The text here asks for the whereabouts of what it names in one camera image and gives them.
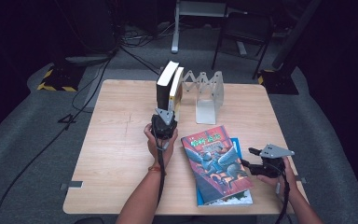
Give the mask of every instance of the gray floor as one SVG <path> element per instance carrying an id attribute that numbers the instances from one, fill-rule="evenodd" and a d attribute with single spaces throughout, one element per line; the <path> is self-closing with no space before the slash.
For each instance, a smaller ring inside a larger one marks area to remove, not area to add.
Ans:
<path id="1" fill-rule="evenodd" d="M 177 54 L 171 54 L 171 35 L 126 50 L 152 63 L 150 66 L 154 69 L 173 60 L 195 74 L 212 74 L 210 67 L 217 34 L 218 30 L 211 28 L 187 29 L 181 33 Z M 271 68 L 281 43 L 275 40 L 271 44 L 261 68 Z M 73 105 L 81 107 L 85 103 L 96 87 L 91 81 L 102 71 L 100 65 L 87 68 L 79 85 L 83 91 L 37 91 L 49 66 L 47 64 L 29 78 L 31 94 L 0 125 L 0 200 L 20 171 L 63 128 L 57 120 L 77 113 Z M 216 69 L 223 72 L 226 83 L 256 84 L 251 79 L 255 69 L 253 61 L 219 54 Z M 157 79 L 157 75 L 122 50 L 108 64 L 105 74 L 114 78 Z M 358 183 L 353 171 L 329 121 L 309 96 L 301 71 L 296 69 L 292 77 L 299 95 L 270 95 L 269 98 L 287 146 L 296 152 L 294 161 L 300 177 L 307 181 L 304 187 L 310 204 L 325 223 L 358 223 Z M 95 217 L 67 215 L 62 211 L 65 190 L 61 187 L 71 180 L 90 117 L 91 113 L 81 113 L 76 123 L 21 175 L 2 204 L 0 223 L 75 223 L 83 217 Z M 102 217 L 105 223 L 113 223 L 116 219 L 113 215 L 97 217 Z M 276 217 L 260 216 L 256 222 L 273 223 Z M 249 223 L 244 217 L 230 219 L 186 217 L 187 223 Z M 157 223 L 182 221 L 183 217 L 157 217 L 156 220 Z"/>

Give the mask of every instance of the forearm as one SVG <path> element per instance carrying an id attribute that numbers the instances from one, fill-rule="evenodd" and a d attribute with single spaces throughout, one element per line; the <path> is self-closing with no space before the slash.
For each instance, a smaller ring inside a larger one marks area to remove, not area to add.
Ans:
<path id="1" fill-rule="evenodd" d="M 323 223 L 298 190 L 290 191 L 289 202 L 295 210 L 298 223 Z"/>
<path id="2" fill-rule="evenodd" d="M 152 223 L 158 205 L 161 173 L 149 171 L 124 204 L 116 223 Z"/>

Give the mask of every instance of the colorful book cover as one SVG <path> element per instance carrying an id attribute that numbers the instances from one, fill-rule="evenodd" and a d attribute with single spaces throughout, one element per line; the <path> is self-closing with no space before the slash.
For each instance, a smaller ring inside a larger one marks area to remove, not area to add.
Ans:
<path id="1" fill-rule="evenodd" d="M 253 187 L 225 126 L 181 139 L 205 204 Z"/>
<path id="2" fill-rule="evenodd" d="M 231 138 L 232 145 L 235 147 L 237 154 L 240 158 L 242 158 L 240 141 L 238 138 Z M 203 201 L 200 189 L 196 187 L 197 193 L 197 206 L 249 206 L 253 204 L 252 194 L 249 189 L 246 191 L 227 196 L 226 198 L 216 200 L 212 203 L 206 203 Z"/>

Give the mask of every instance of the book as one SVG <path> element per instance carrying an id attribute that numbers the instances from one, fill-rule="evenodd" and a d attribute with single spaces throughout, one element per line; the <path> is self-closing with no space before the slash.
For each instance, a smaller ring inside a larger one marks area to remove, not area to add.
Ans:
<path id="1" fill-rule="evenodd" d="M 238 140 L 238 138 L 231 138 L 231 142 L 235 147 L 238 156 L 242 158 L 240 141 Z M 197 193 L 197 206 L 225 206 L 225 205 L 249 206 L 253 204 L 252 194 L 249 189 L 207 204 L 205 204 L 205 202 L 203 201 L 200 189 L 198 187 L 196 187 L 196 193 Z"/>
<path id="2" fill-rule="evenodd" d="M 168 110 L 173 77 L 178 66 L 179 63 L 169 61 L 156 82 L 156 99 L 159 109 Z"/>
<path id="3" fill-rule="evenodd" d="M 181 142 L 204 204 L 254 186 L 224 125 L 182 137 Z"/>
<path id="4" fill-rule="evenodd" d="M 184 69 L 184 67 L 180 66 L 176 69 L 170 90 L 170 99 L 168 101 L 168 110 L 174 111 L 176 121 L 179 121 L 180 103 L 183 95 L 182 81 Z"/>

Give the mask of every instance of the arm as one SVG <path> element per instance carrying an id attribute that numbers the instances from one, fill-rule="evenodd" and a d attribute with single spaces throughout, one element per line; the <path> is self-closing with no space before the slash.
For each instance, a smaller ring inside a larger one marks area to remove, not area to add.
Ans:
<path id="1" fill-rule="evenodd" d="M 148 139 L 147 146 L 150 153 L 155 158 L 153 167 L 159 167 L 156 140 L 150 132 L 151 124 L 147 124 L 144 133 Z M 167 167 L 173 154 L 173 143 L 178 136 L 177 130 L 174 131 L 170 144 L 163 152 L 164 165 Z M 134 190 L 130 198 L 126 201 L 116 223 L 152 223 L 158 205 L 158 191 L 161 174 L 158 171 L 148 171 L 144 179 Z"/>
<path id="2" fill-rule="evenodd" d="M 293 206 L 295 210 L 295 214 L 299 223 L 323 223 L 322 220 L 318 217 L 312 207 L 308 204 L 307 200 L 305 200 L 304 196 L 298 190 L 296 184 L 296 177 L 293 173 L 292 167 L 290 166 L 289 160 L 284 157 L 284 166 L 287 182 L 290 186 L 289 192 L 289 202 Z M 278 184 L 278 178 L 268 178 L 263 175 L 258 175 L 257 178 L 272 187 L 275 187 Z M 279 182 L 281 186 L 284 186 L 284 182 L 282 177 L 279 177 Z"/>

